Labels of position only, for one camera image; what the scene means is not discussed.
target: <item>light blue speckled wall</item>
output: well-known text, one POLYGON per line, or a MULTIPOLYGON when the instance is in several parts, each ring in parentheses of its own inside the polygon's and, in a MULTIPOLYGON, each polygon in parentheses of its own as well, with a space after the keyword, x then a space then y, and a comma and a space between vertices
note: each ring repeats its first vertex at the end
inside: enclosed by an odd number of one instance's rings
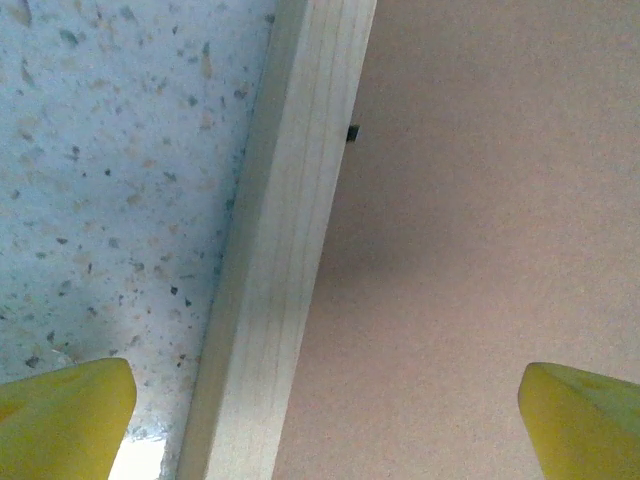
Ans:
POLYGON ((123 356, 172 478, 275 0, 0 3, 0 383, 123 356))

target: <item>wooden beam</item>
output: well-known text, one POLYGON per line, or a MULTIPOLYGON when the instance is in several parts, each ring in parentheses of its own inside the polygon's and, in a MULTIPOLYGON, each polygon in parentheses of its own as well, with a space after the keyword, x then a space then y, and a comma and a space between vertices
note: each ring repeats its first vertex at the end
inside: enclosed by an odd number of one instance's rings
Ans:
POLYGON ((179 480, 270 479, 376 0, 280 0, 179 480))

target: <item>wooden board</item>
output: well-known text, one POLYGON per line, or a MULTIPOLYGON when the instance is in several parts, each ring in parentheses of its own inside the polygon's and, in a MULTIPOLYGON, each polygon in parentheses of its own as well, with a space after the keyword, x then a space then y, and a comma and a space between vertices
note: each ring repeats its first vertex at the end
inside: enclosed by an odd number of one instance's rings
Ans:
POLYGON ((179 480, 269 479, 375 0, 281 0, 179 480))

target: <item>small black object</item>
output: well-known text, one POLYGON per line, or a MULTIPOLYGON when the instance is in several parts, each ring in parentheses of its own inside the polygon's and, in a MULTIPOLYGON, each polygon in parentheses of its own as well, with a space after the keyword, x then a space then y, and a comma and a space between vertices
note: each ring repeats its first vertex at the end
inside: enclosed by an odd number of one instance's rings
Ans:
POLYGON ((360 125, 349 125, 347 130, 347 143, 353 143, 358 138, 358 132, 360 131, 360 125))

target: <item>pink surface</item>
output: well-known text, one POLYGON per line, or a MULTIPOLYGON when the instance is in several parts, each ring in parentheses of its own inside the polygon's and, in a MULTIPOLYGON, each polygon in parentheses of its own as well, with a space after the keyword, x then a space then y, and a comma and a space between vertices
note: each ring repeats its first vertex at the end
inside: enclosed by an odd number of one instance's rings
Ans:
POLYGON ((640 6, 381 0, 277 479, 541 479, 549 361, 640 382, 640 6))

